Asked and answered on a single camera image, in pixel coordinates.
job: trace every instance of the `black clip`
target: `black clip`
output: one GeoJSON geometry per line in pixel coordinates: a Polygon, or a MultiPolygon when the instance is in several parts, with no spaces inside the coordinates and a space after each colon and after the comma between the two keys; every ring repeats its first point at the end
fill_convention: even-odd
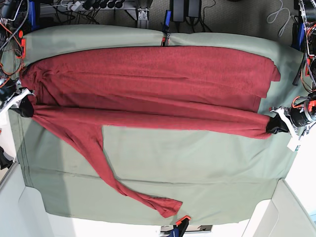
{"type": "Polygon", "coordinates": [[[162,32],[166,34],[165,37],[162,38],[161,46],[169,46],[169,40],[170,40],[170,32],[169,32],[169,23],[171,18],[171,11],[167,10],[166,15],[164,16],[164,25],[162,28],[162,32]]]}
{"type": "Polygon", "coordinates": [[[5,169],[5,168],[10,168],[12,164],[13,164],[13,161],[8,160],[4,156],[4,149],[0,147],[0,170],[5,169]]]}

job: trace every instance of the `red fabric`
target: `red fabric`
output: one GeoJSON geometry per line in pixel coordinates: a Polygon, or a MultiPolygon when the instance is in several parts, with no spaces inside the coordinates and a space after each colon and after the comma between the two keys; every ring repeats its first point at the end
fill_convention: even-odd
{"type": "Polygon", "coordinates": [[[270,59],[217,47],[82,51],[34,63],[21,76],[35,90],[34,120],[79,151],[119,193],[175,215],[180,201],[117,181],[103,154],[102,125],[210,130],[267,138],[257,114],[280,75],[270,59]]]}

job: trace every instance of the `green cloth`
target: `green cloth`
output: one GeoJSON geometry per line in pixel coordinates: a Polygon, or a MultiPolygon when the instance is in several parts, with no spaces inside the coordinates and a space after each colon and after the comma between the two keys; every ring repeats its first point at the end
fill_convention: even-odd
{"type": "MultiPolygon", "coordinates": [[[[160,46],[162,36],[113,26],[47,28],[26,35],[25,61],[102,47],[160,46]]],[[[281,82],[272,82],[260,104],[262,114],[305,95],[301,85],[292,86],[302,54],[288,46],[217,33],[172,34],[170,45],[229,47],[271,58],[281,82]]],[[[138,192],[183,202],[177,216],[164,219],[110,188],[84,157],[31,119],[11,112],[10,122],[25,183],[40,191],[46,211],[108,222],[169,225],[187,214],[192,225],[248,219],[257,203],[272,197],[296,155],[286,147],[288,134],[256,140],[211,131],[104,126],[104,153],[117,179],[138,192]]]]}

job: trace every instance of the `gray carpet floor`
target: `gray carpet floor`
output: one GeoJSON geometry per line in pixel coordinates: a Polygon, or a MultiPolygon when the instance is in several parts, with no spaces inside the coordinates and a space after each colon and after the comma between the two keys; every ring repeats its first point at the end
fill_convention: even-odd
{"type": "MultiPolygon", "coordinates": [[[[153,0],[149,13],[149,28],[153,30],[162,30],[165,11],[170,7],[170,0],[153,0]]],[[[203,18],[205,12],[205,23],[213,32],[231,33],[246,36],[254,36],[274,40],[286,45],[292,44],[292,27],[294,19],[290,19],[284,33],[278,37],[280,28],[284,25],[288,18],[288,12],[283,10],[278,15],[276,21],[268,24],[266,19],[269,14],[279,10],[281,6],[280,0],[241,0],[231,2],[228,0],[216,0],[216,4],[212,8],[205,8],[214,4],[214,0],[202,0],[201,16],[203,18]]],[[[294,10],[293,0],[283,0],[283,7],[289,8],[292,15],[297,15],[294,10]]],[[[95,19],[100,24],[135,27],[136,22],[123,10],[99,11],[95,19]]],[[[87,23],[87,20],[81,19],[80,24],[87,23]]],[[[177,32],[175,24],[171,23],[170,31],[177,32]]],[[[200,24],[195,26],[196,32],[201,32],[200,24]]],[[[192,33],[193,30],[188,24],[180,24],[181,33],[192,33]]]]}

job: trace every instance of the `power adapter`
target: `power adapter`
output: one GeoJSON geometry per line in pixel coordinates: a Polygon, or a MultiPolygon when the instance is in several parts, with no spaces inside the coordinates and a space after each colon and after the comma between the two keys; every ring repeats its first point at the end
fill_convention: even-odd
{"type": "Polygon", "coordinates": [[[187,0],[187,17],[199,18],[201,16],[202,0],[187,0]]]}
{"type": "Polygon", "coordinates": [[[184,22],[186,0],[171,0],[171,19],[174,22],[184,22]]]}
{"type": "Polygon", "coordinates": [[[74,12],[78,12],[82,9],[83,3],[81,1],[76,1],[71,7],[70,10],[74,12]]]}

